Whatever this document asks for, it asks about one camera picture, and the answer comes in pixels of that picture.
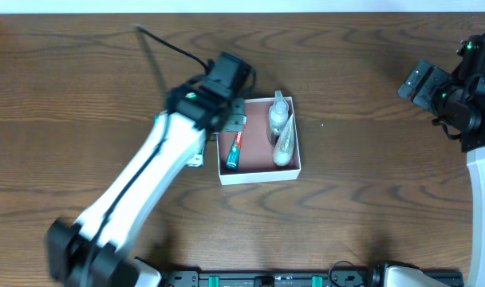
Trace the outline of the clear pump soap bottle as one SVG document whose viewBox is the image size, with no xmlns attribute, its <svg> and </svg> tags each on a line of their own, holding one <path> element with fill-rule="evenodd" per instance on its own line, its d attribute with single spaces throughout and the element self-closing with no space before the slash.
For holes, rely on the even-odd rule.
<svg viewBox="0 0 485 287">
<path fill-rule="evenodd" d="M 270 106 L 268 112 L 268 140 L 272 146 L 274 146 L 278 137 L 280 136 L 283 128 L 289 119 L 289 105 L 285 97 L 282 95 L 281 90 L 274 92 L 274 103 Z"/>
</svg>

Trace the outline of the red green toothpaste tube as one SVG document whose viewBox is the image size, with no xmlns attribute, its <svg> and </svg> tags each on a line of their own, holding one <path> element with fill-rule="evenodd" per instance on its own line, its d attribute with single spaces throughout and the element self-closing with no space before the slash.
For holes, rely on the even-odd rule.
<svg viewBox="0 0 485 287">
<path fill-rule="evenodd" d="M 234 171 L 239 169 L 239 159 L 241 154 L 242 138 L 243 138 L 243 131 L 237 132 L 235 134 L 234 140 L 232 142 L 232 145 L 229 150 L 229 154 L 227 156 L 227 160 L 225 163 L 225 166 L 228 169 L 231 169 Z"/>
</svg>

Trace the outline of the green white soap packet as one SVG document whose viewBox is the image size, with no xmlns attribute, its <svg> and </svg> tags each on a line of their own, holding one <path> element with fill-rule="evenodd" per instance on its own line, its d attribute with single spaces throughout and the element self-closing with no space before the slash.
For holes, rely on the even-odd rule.
<svg viewBox="0 0 485 287">
<path fill-rule="evenodd" d="M 198 152 L 191 157 L 187 162 L 187 167 L 202 167 L 204 165 L 204 148 L 200 148 Z"/>
</svg>

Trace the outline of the white patterned lotion tube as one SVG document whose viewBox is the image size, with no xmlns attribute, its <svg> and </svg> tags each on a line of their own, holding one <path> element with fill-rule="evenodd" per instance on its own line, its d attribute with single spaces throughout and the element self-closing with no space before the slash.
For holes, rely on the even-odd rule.
<svg viewBox="0 0 485 287">
<path fill-rule="evenodd" d="M 288 165 L 294 155 L 294 116 L 290 116 L 274 146 L 273 161 L 278 166 Z"/>
</svg>

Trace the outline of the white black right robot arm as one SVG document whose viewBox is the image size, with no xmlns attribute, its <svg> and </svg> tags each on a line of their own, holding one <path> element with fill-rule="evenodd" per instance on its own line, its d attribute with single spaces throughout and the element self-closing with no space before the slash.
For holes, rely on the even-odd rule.
<svg viewBox="0 0 485 287">
<path fill-rule="evenodd" d="M 468 286 L 485 286 L 485 70 L 463 64 L 465 77 L 420 61 L 400 86 L 398 95 L 434 115 L 432 123 L 453 127 L 467 157 L 472 189 L 472 248 Z"/>
</svg>

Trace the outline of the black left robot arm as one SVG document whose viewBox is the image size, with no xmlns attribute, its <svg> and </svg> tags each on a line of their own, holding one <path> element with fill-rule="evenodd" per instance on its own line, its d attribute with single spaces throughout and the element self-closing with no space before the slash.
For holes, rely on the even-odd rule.
<svg viewBox="0 0 485 287">
<path fill-rule="evenodd" d="M 108 190 L 71 225 L 46 234 L 49 274 L 65 286 L 157 286 L 162 274 L 129 257 L 140 230 L 174 178 L 212 133 L 239 132 L 233 120 L 252 88 L 186 83 L 170 90 L 140 150 Z"/>
</svg>

